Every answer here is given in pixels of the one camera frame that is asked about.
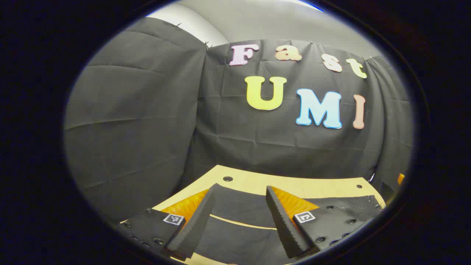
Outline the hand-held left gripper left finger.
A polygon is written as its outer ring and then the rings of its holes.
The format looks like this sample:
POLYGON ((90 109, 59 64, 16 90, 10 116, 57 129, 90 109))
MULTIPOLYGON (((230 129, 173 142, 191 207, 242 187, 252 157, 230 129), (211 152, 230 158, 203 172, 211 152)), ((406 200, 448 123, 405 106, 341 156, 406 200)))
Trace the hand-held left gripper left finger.
POLYGON ((119 233, 153 255, 191 258, 216 202, 216 187, 162 210, 148 208, 119 224, 119 233))

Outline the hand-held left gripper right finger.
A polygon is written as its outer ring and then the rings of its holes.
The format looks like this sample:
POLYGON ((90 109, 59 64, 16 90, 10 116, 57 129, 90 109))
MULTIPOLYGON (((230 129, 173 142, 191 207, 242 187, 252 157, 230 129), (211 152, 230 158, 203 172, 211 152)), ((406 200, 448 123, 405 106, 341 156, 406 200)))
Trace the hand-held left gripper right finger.
POLYGON ((266 187, 266 203, 288 258, 329 248, 367 222, 367 211, 343 201, 317 205, 274 186, 266 187))

